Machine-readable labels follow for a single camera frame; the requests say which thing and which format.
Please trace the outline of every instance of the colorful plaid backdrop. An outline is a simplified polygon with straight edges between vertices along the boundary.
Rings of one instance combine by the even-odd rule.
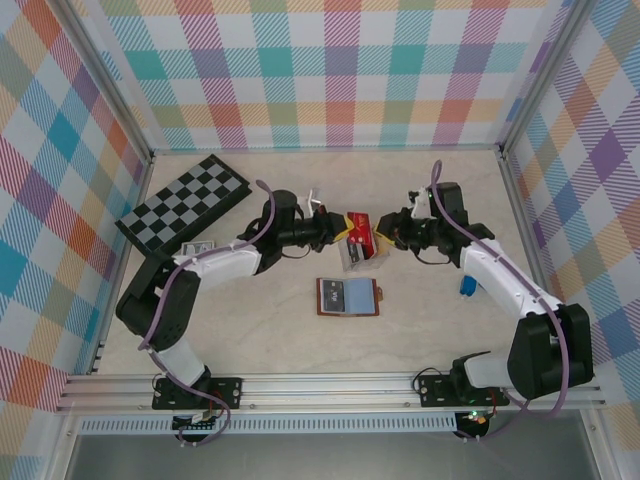
[[[640,2],[601,0],[514,167],[554,290],[591,313],[594,360],[640,478]]]
[[[525,81],[522,83],[522,86],[518,91],[518,96],[516,97],[515,101],[511,105],[511,109],[509,110],[509,114],[507,115],[507,119],[504,122],[504,125],[502,125],[502,128],[500,129],[500,134],[498,135],[498,138],[489,139],[490,143],[494,143],[494,142],[498,144],[504,143],[507,133],[509,132],[511,125],[513,124],[513,120],[516,118],[516,115],[520,111],[520,106],[522,105],[522,102],[527,97],[527,95],[529,94],[529,91],[531,90],[531,87],[536,81],[540,68],[542,67],[542,65],[544,65],[544,62],[546,61],[547,56],[551,52],[551,47],[553,46],[553,43],[556,41],[556,38],[558,38],[558,35],[562,31],[565,20],[567,19],[567,16],[571,11],[571,7],[573,7],[575,2],[576,0],[562,1],[562,6],[558,10],[558,13],[556,14],[556,17],[553,20],[553,23],[551,24],[549,31],[544,37],[544,42],[542,42],[542,45],[540,46],[540,50],[538,50],[538,54],[536,55],[533,63],[531,63],[531,66],[529,67],[529,71],[527,72]]]
[[[0,478],[82,373],[143,165],[44,0],[0,0]]]
[[[171,149],[493,144],[571,3],[74,0]]]

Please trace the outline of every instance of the white floor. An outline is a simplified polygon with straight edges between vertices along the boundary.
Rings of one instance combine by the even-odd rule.
[[[252,153],[220,156],[250,182],[298,195],[311,187],[330,211],[368,212],[374,222],[407,203],[407,191],[429,182],[433,162],[444,162],[442,181],[462,186],[471,222],[486,224],[504,250],[528,271],[524,250],[492,151],[350,153]],[[154,194],[204,156],[159,157]],[[199,239],[228,242],[259,216],[266,194],[253,193]],[[297,249],[288,252],[296,254]],[[437,252],[423,254],[437,260]],[[142,262],[133,249],[122,289]],[[315,279],[343,277],[337,246],[304,260],[283,259],[269,271],[201,293],[187,338],[214,373],[388,372],[448,368],[462,355],[508,349],[515,331],[484,291],[458,293],[462,272],[452,265],[425,266],[393,251],[376,278],[384,290],[381,315],[316,315]],[[100,363],[101,374],[155,373],[140,338],[114,317]]]

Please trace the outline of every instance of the chessboard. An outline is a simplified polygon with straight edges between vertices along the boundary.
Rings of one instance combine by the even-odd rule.
[[[158,251],[172,255],[250,193],[247,180],[210,155],[116,226],[145,256]]]

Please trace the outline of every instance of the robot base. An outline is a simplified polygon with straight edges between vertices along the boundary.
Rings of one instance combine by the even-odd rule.
[[[450,375],[421,375],[418,391],[422,407],[504,407],[509,400],[499,388],[476,388],[469,390],[464,399],[456,391]]]
[[[240,408],[242,379],[236,377],[207,378],[193,385],[193,388],[223,400],[231,410]],[[153,410],[209,410],[209,400],[193,395],[167,378],[155,383],[155,395],[151,402]]]

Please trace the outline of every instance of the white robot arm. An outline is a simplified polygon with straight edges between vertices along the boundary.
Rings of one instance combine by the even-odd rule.
[[[507,258],[487,227],[469,224],[458,184],[440,183],[436,191],[440,206],[436,205],[431,187],[409,192],[410,206],[382,217],[376,233],[396,248],[411,250],[416,256],[423,249],[436,247],[517,322],[508,355],[482,352],[453,362],[450,376],[458,396],[464,399],[473,389],[515,387],[524,398],[534,399],[560,390],[563,364],[558,334],[543,305],[560,320],[567,341],[569,386],[590,381],[591,334],[585,310],[579,305],[563,305],[544,291]],[[441,208],[449,219],[444,218]],[[449,220],[478,241],[471,241]]]
[[[353,228],[346,216],[328,212],[312,196],[313,191],[307,218],[293,193],[277,190],[264,204],[262,216],[238,237],[242,242],[193,258],[155,254],[145,259],[118,302],[116,315],[129,330],[145,338],[149,352],[171,377],[200,390],[210,375],[184,337],[199,291],[268,270],[280,260],[286,246],[309,246],[321,252]],[[171,285],[164,292],[167,282]],[[162,296],[157,290],[163,290]],[[161,298],[163,307],[158,314]]]

